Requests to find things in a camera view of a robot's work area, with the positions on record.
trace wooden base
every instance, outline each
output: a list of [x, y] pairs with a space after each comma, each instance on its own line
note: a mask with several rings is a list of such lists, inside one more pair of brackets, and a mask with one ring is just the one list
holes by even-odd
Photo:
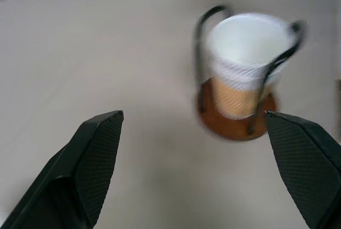
[[224, 117], [216, 109], [213, 101], [212, 93], [212, 80], [209, 79], [204, 83], [204, 104], [205, 111], [200, 112], [198, 109], [198, 98], [197, 98], [197, 113], [204, 123], [204, 125], [212, 130], [214, 133], [221, 135], [223, 137], [229, 138], [231, 140], [247, 141], [259, 138], [266, 132], [265, 121], [264, 121], [264, 111], [265, 110], [276, 110], [277, 105], [273, 94], [269, 96], [264, 101], [263, 107], [259, 112], [259, 118], [254, 119], [254, 132], [249, 135], [247, 132], [248, 121], [250, 117], [233, 120]]

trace metal handle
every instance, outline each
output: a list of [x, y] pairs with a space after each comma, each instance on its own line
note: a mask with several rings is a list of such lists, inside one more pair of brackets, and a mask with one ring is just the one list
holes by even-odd
[[203, 52], [202, 52], [202, 33], [204, 29], [204, 23], [208, 18], [210, 18], [212, 15], [218, 13], [218, 12], [224, 12], [226, 15], [226, 18], [229, 18], [232, 15], [232, 10], [225, 6], [225, 5], [219, 5], [215, 6], [212, 9], [210, 9], [208, 12], [206, 12], [198, 21], [196, 30], [194, 33], [194, 59], [195, 59], [195, 65], [196, 65], [196, 82], [197, 82], [197, 88], [199, 90], [199, 111], [201, 113], [205, 112], [205, 104], [204, 104], [204, 93], [203, 93], [203, 86], [204, 86], [204, 58], [203, 58]]
[[293, 56], [297, 52], [297, 50], [301, 46], [301, 43], [302, 43], [304, 35], [305, 35], [305, 24], [303, 22], [299, 22], [299, 21], [294, 22], [293, 24], [291, 24], [290, 30], [297, 36], [296, 41], [290, 49], [283, 52], [281, 55], [279, 55], [277, 58], [275, 58], [272, 62], [270, 62], [270, 64], [267, 66], [264, 78], [262, 80], [261, 89], [259, 90], [259, 92], [257, 94], [257, 103], [256, 103], [257, 106], [254, 110], [253, 116], [250, 118], [250, 120], [248, 122], [248, 129], [247, 130], [248, 130], [249, 135], [253, 134], [253, 132], [254, 132], [255, 119], [258, 117], [258, 113], [259, 113], [261, 107], [263, 106], [262, 96], [263, 96], [263, 92], [265, 90], [265, 84], [266, 84], [267, 80], [269, 79], [269, 76], [272, 74], [272, 72], [277, 67], [282, 65], [284, 62], [286, 62], [291, 56]]

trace round wooden coaster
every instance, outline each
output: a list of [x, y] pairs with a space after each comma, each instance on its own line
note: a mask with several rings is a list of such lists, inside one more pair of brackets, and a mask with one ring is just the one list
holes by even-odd
[[212, 130], [214, 133], [231, 140], [247, 141], [259, 138], [266, 132], [264, 111], [265, 110], [276, 110], [277, 105], [273, 94], [271, 93], [263, 103], [263, 107], [259, 112], [259, 118], [254, 119], [254, 132], [248, 134], [247, 125], [250, 117], [242, 120], [233, 120], [224, 117], [216, 109], [213, 101], [212, 94], [212, 80], [209, 79], [204, 83], [204, 112], [200, 112], [198, 109], [198, 97], [197, 97], [197, 113], [201, 118], [204, 125]]

